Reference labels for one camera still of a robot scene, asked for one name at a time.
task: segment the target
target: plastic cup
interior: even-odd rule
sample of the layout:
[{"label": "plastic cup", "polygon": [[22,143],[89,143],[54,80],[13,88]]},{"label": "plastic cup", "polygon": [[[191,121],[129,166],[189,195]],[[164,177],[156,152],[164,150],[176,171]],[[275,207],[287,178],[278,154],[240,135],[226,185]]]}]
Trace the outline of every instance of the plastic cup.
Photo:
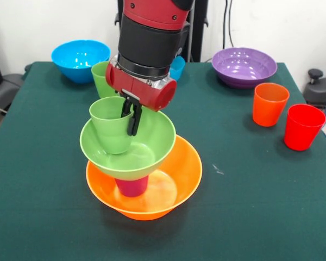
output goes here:
[{"label": "plastic cup", "polygon": [[314,106],[291,106],[287,112],[284,143],[295,151],[307,150],[325,122],[325,114]]},{"label": "plastic cup", "polygon": [[279,84],[259,84],[255,88],[254,122],[263,127],[272,127],[277,124],[289,96],[289,91]]},{"label": "plastic cup", "polygon": [[183,70],[184,70],[185,64],[186,64],[186,62],[185,62],[184,58],[182,58],[181,56],[177,56],[173,60],[171,66],[170,66],[170,70],[169,70],[170,77],[172,79],[178,81],[181,77]]},{"label": "plastic cup", "polygon": [[107,83],[105,79],[105,72],[108,65],[109,65],[108,61],[103,61],[101,63],[93,65],[92,67],[92,75],[93,75],[94,83],[96,85],[98,95],[100,98],[118,96],[118,94],[115,93],[115,90],[110,87],[110,85]]},{"label": "plastic cup", "polygon": [[122,181],[115,179],[120,193],[126,197],[138,197],[146,191],[148,176],[136,181]]},{"label": "plastic cup", "polygon": [[121,118],[123,102],[123,97],[108,97],[97,100],[89,108],[99,142],[109,154],[126,152],[133,137],[127,134],[133,112]]}]

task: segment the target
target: green bowl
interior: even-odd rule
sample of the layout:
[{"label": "green bowl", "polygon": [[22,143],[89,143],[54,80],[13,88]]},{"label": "green bowl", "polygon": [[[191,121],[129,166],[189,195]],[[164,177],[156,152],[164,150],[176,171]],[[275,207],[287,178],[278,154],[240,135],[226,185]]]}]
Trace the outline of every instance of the green bowl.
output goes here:
[{"label": "green bowl", "polygon": [[135,181],[160,166],[172,150],[175,138],[174,124],[164,113],[143,107],[137,135],[127,152],[107,154],[98,140],[92,120],[88,120],[81,131],[80,145],[87,159],[107,175]]}]

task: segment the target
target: table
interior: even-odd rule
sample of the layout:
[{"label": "table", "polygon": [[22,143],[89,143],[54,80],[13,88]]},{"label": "table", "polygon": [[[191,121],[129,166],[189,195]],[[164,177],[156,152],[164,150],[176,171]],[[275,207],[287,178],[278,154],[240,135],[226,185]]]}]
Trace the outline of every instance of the table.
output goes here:
[{"label": "table", "polygon": [[[271,78],[304,102],[286,66]],[[34,63],[0,130],[0,260],[326,260],[326,138],[305,152],[251,117],[253,90],[190,63],[164,112],[200,154],[196,193],[162,219],[128,219],[87,187],[79,134],[97,99]]]}]

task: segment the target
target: blue cup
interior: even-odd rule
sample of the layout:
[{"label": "blue cup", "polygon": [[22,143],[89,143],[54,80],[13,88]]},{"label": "blue cup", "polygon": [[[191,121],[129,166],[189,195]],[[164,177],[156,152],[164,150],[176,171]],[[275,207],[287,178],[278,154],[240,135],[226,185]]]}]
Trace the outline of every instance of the blue cup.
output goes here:
[{"label": "blue cup", "polygon": [[185,60],[181,56],[175,57],[173,60],[173,63],[171,64],[170,67],[170,77],[173,78],[174,80],[178,81],[181,77],[181,74],[184,70],[185,67]]}]

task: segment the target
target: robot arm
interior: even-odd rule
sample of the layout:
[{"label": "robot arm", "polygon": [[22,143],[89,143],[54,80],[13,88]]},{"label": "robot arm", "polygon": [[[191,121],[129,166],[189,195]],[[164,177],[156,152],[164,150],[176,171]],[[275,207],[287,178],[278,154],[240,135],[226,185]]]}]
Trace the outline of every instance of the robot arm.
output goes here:
[{"label": "robot arm", "polygon": [[126,98],[122,116],[133,104],[128,127],[136,135],[141,106],[158,111],[173,98],[177,82],[170,65],[188,32],[187,15],[194,0],[124,0],[118,55],[110,61],[106,80]]}]

